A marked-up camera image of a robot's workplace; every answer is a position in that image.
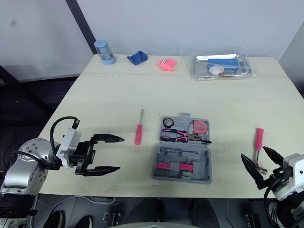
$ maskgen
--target screwdriver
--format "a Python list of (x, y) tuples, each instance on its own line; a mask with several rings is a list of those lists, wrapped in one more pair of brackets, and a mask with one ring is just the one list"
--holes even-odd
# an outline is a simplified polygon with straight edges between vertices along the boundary
[(256, 165), (256, 168), (257, 170), (263, 174), (263, 175), (266, 175), (267, 174), (267, 169), (264, 169), (264, 168), (261, 168), (259, 167), (258, 165), (258, 155), (262, 149), (262, 144), (263, 144), (263, 134), (264, 134), (264, 129), (262, 128), (257, 128), (256, 130), (256, 142), (255, 142), (255, 150), (256, 150), (256, 153), (255, 153), (255, 160), (254, 160), (254, 163)]
[(143, 109), (142, 109), (139, 125), (137, 125), (137, 129), (136, 129), (135, 142), (134, 142), (135, 145), (141, 144), (142, 132), (143, 132), (143, 125), (142, 125), (143, 118), (142, 117), (143, 117)]

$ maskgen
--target robotic arm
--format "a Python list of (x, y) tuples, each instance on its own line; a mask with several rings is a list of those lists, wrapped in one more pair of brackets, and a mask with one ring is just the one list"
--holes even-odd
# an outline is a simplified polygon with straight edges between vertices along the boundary
[(259, 190), (267, 188), (264, 195), (264, 206), (269, 223), (274, 228), (279, 227), (271, 219), (266, 203), (268, 194), (272, 191), (277, 200), (285, 203), (286, 214), (291, 213), (294, 218), (293, 221), (279, 218), (283, 225), (291, 228), (298, 225), (300, 228), (304, 227), (304, 155), (295, 153), (283, 158), (275, 150), (265, 146), (263, 148), (268, 157), (280, 166), (273, 170), (273, 174), (266, 180), (263, 179), (255, 164), (248, 157), (241, 154), (241, 158), (246, 170), (255, 180), (257, 188)]
[[(53, 132), (56, 124), (65, 119), (74, 119), (74, 123), (59, 144), (54, 142)], [(31, 208), (47, 178), (48, 170), (76, 166), (75, 174), (102, 176), (120, 169), (111, 166), (87, 169), (94, 159), (95, 144), (99, 141), (122, 142), (124, 139), (111, 134), (94, 134), (90, 141), (79, 142), (81, 133), (76, 131), (78, 124), (79, 120), (75, 117), (60, 118), (51, 127), (50, 141), (36, 138), (20, 147), (17, 160), (7, 171), (0, 189), (0, 227), (25, 227), (27, 216), (37, 213)]]

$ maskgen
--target tool case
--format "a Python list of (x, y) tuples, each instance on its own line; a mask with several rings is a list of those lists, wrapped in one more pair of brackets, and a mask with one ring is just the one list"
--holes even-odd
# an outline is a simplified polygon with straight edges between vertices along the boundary
[(174, 125), (170, 129), (187, 131), (193, 134), (194, 120), (204, 121), (208, 125), (205, 134), (199, 134), (202, 140), (210, 140), (210, 124), (206, 119), (190, 118), (190, 114), (182, 113), (181, 117), (165, 116), (161, 122), (161, 143), (156, 148), (153, 162), (152, 178), (165, 181), (182, 181), (197, 184), (212, 182), (211, 153), (209, 143), (202, 141), (165, 142), (162, 136), (176, 138), (175, 133), (163, 132), (167, 129), (163, 120), (170, 118)]

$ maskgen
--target table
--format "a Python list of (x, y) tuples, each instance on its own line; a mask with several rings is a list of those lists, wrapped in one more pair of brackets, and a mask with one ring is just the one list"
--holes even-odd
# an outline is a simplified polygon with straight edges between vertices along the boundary
[[(256, 128), (265, 129), (264, 145), (286, 157), (303, 153), (304, 100), (278, 61), (271, 57), (251, 57), (258, 77), (244, 80), (193, 82), (184, 73), (179, 57), (172, 72), (149, 66), (165, 56), (149, 56), (134, 66), (127, 55), (116, 55), (117, 62), (103, 66), (94, 55), (74, 82), (40, 137), (49, 140), (52, 123), (62, 116), (80, 119), (81, 141), (94, 133), (111, 133), (125, 142), (95, 146), (94, 166), (119, 166), (121, 169), (101, 177), (75, 175), (75, 169), (49, 171), (41, 193), (120, 196), (120, 197), (206, 197), (262, 198), (245, 170), (240, 154), (252, 157)], [(145, 109), (143, 138), (134, 145), (140, 111)], [(210, 121), (212, 144), (212, 183), (189, 184), (154, 180), (152, 163), (160, 143), (162, 116), (192, 117)], [(55, 141), (61, 142), (72, 121), (55, 129)], [(260, 165), (269, 171), (277, 166), (263, 151)]]

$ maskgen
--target wire cutters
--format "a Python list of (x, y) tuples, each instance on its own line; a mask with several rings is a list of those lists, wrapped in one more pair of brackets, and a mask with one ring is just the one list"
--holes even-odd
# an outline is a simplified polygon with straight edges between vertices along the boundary
[(163, 129), (162, 132), (175, 133), (175, 134), (182, 135), (182, 137), (177, 137), (177, 138), (169, 138), (167, 136), (161, 136), (161, 140), (167, 141), (167, 142), (186, 143), (186, 142), (188, 142), (188, 140), (191, 140), (191, 141), (202, 141), (204, 143), (211, 143), (211, 141), (202, 140), (200, 135), (188, 134), (188, 132), (186, 132), (186, 131), (180, 131), (180, 130), (177, 130), (177, 129)]

